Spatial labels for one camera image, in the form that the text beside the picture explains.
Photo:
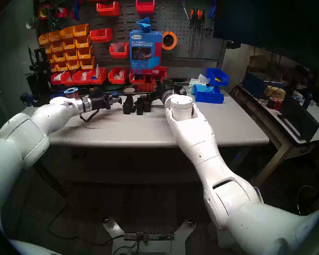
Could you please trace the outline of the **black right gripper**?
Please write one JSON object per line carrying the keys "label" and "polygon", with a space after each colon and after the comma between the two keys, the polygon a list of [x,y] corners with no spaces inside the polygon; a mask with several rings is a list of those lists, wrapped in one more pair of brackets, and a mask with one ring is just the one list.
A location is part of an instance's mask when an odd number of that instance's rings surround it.
{"label": "black right gripper", "polygon": [[173,88],[166,82],[156,83],[155,89],[159,89],[159,92],[153,92],[153,98],[162,98],[165,92],[172,92]]}

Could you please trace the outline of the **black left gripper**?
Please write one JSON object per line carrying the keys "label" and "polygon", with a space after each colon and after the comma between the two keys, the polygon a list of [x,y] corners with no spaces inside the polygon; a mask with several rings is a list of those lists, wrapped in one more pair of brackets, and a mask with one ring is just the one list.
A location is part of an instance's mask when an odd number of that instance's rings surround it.
{"label": "black left gripper", "polygon": [[116,104],[116,103],[122,104],[122,98],[118,95],[100,96],[97,98],[92,97],[90,98],[90,101],[91,101],[90,111],[94,111],[98,109],[110,110],[112,104]]}

